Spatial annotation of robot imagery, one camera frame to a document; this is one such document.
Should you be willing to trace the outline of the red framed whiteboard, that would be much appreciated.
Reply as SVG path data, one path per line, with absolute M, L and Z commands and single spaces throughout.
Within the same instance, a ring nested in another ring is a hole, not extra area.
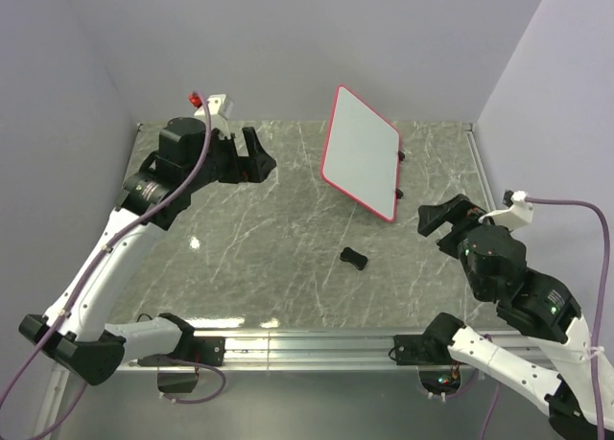
M 399 131 L 344 85 L 335 93 L 320 164 L 330 186 L 392 222 L 399 180 Z

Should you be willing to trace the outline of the blue whiteboard eraser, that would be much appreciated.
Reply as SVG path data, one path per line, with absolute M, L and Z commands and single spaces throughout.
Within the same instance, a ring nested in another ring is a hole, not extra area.
M 368 263 L 367 256 L 357 252 L 356 250 L 348 246 L 342 250 L 340 254 L 340 260 L 342 262 L 353 265 L 358 270 L 364 270 Z

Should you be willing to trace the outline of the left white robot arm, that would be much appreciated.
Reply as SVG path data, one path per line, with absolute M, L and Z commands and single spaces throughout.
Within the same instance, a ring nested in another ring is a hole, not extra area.
M 160 356 L 173 365 L 196 360 L 195 329 L 162 313 L 143 322 L 111 324 L 121 292 L 157 241 L 204 186 L 261 183 L 276 166 L 254 127 L 243 127 L 247 153 L 232 133 L 193 117 L 170 120 L 152 151 L 124 183 L 106 228 L 62 296 L 43 314 L 28 314 L 19 332 L 40 351 L 92 386 L 123 363 Z

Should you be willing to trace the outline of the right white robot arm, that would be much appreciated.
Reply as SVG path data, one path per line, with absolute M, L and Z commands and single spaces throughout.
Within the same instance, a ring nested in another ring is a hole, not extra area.
M 602 311 L 592 325 L 571 291 L 555 277 L 529 267 L 515 230 L 531 224 L 544 199 L 523 191 L 505 194 L 505 209 L 486 212 L 464 195 L 418 208 L 418 233 L 444 223 L 438 249 L 459 261 L 476 300 L 492 303 L 499 318 L 551 363 L 534 364 L 489 341 L 449 313 L 438 314 L 423 334 L 426 357 L 466 363 L 514 390 L 547 416 L 564 439 L 613 436 L 613 365 L 599 344 Z

